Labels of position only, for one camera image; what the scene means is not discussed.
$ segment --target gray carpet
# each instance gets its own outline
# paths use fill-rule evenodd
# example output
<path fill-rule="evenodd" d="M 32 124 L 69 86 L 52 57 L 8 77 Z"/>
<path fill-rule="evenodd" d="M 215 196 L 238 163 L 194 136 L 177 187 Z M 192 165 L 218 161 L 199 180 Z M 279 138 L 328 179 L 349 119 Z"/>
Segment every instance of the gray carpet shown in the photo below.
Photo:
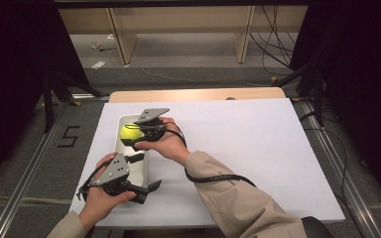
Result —
<path fill-rule="evenodd" d="M 90 84 L 103 92 L 170 88 L 248 87 L 255 86 L 253 84 L 271 84 L 271 74 L 262 68 L 150 68 L 146 70 L 152 74 L 162 74 L 165 77 L 175 79 L 150 76 L 141 68 L 101 68 L 99 70 L 86 68 L 85 72 Z M 288 72 L 281 68 L 271 68 L 270 70 L 279 73 Z M 286 94 L 288 96 L 296 95 L 294 89 L 294 86 L 285 87 Z M 82 93 L 77 88 L 72 88 L 71 91 Z M 72 105 L 64 112 L 50 141 L 44 160 L 8 230 L 7 237 L 45 237 L 68 212 L 70 200 L 82 172 L 104 102 L 84 100 L 79 106 Z M 302 103 L 309 102 L 294 104 L 300 117 L 305 114 Z M 358 164 L 360 155 L 345 133 L 343 126 L 337 122 L 337 118 L 330 110 L 331 106 L 325 102 L 323 107 L 329 109 L 329 111 L 323 112 L 325 129 L 335 134 L 343 143 L 341 144 L 336 137 L 330 138 L 339 154 L 343 155 L 344 150 L 346 151 L 347 171 L 358 186 L 381 228 L 381 189 L 369 170 Z M 305 128 L 310 128 L 309 120 L 307 118 L 302 121 Z M 76 127 L 69 130 L 69 134 L 77 136 L 77 140 L 73 147 L 64 148 L 61 146 L 71 143 L 70 139 L 63 138 L 68 126 Z M 44 135 L 44 128 L 45 113 L 39 102 L 35 116 L 32 116 L 29 126 L 25 128 L 24 134 L 20 137 L 20 143 L 14 150 L 13 157 L 5 161 L 0 168 L 0 211 L 5 205 L 6 199 L 12 194 L 24 168 L 32 158 L 40 139 Z M 340 183 L 318 139 L 313 131 L 306 133 L 330 186 L 335 193 L 339 194 Z M 359 237 L 354 222 L 347 213 L 347 208 L 343 207 L 343 210 L 347 220 L 326 224 L 327 228 L 335 238 Z M 107 234 L 108 231 L 97 231 L 92 237 L 106 237 Z M 120 236 L 121 232 L 119 231 L 111 235 L 111 237 Z"/>

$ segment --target white tabletop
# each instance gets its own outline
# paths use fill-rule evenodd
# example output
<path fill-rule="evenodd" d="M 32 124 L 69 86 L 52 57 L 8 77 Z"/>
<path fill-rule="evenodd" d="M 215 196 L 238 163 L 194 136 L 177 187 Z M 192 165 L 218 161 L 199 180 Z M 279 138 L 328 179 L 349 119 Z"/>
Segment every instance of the white tabletop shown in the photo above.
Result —
<path fill-rule="evenodd" d="M 221 100 L 198 102 L 107 103 L 102 111 L 78 186 L 95 164 L 113 151 L 119 118 L 147 108 L 170 108 L 190 151 L 206 151 L 238 175 L 251 179 L 288 212 L 322 221 L 344 215 L 289 99 Z M 147 152 L 149 183 L 162 179 L 145 204 L 117 206 L 97 226 L 123 229 L 214 226 L 184 168 Z M 74 195 L 70 209 L 80 212 L 84 202 Z"/>

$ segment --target hand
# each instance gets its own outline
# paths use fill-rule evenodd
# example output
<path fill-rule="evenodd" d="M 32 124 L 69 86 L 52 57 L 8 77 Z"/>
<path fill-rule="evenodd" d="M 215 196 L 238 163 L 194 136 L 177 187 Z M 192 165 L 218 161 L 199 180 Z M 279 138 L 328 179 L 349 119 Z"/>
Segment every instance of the hand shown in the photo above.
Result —
<path fill-rule="evenodd" d="M 176 126 L 175 120 L 169 117 L 160 117 L 166 128 L 172 131 L 180 132 Z M 135 147 L 142 150 L 155 150 L 164 158 L 171 159 L 185 165 L 188 155 L 191 153 L 177 135 L 166 132 L 165 135 L 156 142 L 143 141 L 135 144 Z"/>
<path fill-rule="evenodd" d="M 99 167 L 105 161 L 114 158 L 116 155 L 117 153 L 106 155 L 97 163 L 96 167 Z M 105 168 L 102 168 L 95 174 L 95 178 L 100 178 L 104 170 Z M 134 198 L 135 195 L 136 194 L 132 191 L 125 191 L 117 196 L 111 196 L 100 186 L 90 187 L 85 207 L 79 214 L 79 219 L 82 222 L 85 231 L 88 232 L 98 221 L 106 218 L 116 205 Z"/>

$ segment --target beige jacket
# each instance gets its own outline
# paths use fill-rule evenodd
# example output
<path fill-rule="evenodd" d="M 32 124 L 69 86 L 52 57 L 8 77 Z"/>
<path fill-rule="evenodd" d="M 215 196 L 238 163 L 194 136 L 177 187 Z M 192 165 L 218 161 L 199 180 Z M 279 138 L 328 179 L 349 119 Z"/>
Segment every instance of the beige jacket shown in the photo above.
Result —
<path fill-rule="evenodd" d="M 227 166 L 205 152 L 191 153 L 186 168 L 195 178 L 233 175 Z M 287 214 L 270 195 L 245 181 L 196 183 L 195 187 L 226 237 L 307 237 L 300 218 Z M 84 236 L 84 228 L 72 211 L 48 237 Z"/>

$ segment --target green ball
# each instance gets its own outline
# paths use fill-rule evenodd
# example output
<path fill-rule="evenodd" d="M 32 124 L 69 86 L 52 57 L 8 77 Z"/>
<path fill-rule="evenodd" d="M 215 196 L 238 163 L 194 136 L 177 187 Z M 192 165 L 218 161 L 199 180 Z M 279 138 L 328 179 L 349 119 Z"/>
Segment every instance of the green ball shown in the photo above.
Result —
<path fill-rule="evenodd" d="M 136 140 L 140 137 L 142 137 L 142 132 L 136 124 L 124 125 L 119 131 L 119 138 L 121 140 Z"/>

